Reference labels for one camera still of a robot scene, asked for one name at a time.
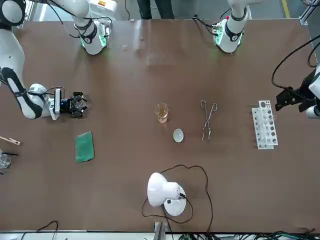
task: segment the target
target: small white dish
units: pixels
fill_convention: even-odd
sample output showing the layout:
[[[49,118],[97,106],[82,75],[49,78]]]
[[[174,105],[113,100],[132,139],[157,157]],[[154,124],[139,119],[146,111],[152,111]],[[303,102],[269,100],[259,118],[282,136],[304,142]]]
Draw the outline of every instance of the small white dish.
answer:
[[[184,132],[178,128],[173,132],[173,139],[176,143],[181,143],[184,139]]]

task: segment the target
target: orange liquid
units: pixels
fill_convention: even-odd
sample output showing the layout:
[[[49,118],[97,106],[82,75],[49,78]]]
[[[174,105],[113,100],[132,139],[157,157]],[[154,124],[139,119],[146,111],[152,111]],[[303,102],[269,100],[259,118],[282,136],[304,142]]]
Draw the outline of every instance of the orange liquid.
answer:
[[[164,124],[168,120],[168,113],[166,112],[165,109],[161,108],[158,111],[158,120],[161,124]]]

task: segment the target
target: green indicator light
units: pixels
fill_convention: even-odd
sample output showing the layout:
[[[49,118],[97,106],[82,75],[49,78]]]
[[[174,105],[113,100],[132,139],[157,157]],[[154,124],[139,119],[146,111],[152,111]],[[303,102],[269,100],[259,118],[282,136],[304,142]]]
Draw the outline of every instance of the green indicator light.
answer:
[[[102,47],[105,47],[105,46],[107,45],[107,40],[106,40],[106,38],[103,37],[103,36],[100,36],[99,39],[100,39],[100,42],[101,42]]]

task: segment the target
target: wooden stick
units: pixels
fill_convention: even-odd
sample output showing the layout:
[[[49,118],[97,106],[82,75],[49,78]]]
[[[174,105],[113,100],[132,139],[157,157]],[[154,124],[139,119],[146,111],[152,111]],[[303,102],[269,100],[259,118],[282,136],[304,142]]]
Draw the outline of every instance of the wooden stick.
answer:
[[[17,141],[17,140],[14,140],[14,139],[12,139],[12,138],[5,138],[5,137],[3,137],[3,136],[0,136],[0,139],[5,140],[5,141],[7,141],[7,142],[9,142],[9,143],[18,145],[18,146],[20,146],[20,144],[21,144],[21,142],[19,142],[19,141]]]

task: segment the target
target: lamp base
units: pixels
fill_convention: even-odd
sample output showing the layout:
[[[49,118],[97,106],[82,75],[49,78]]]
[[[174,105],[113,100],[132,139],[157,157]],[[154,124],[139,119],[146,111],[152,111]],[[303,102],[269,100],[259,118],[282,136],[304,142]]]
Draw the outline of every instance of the lamp base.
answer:
[[[180,186],[180,193],[182,193],[183,195],[186,195],[185,190],[181,186]],[[163,205],[166,212],[169,215],[176,217],[184,212],[187,205],[187,200],[185,198],[167,199]]]

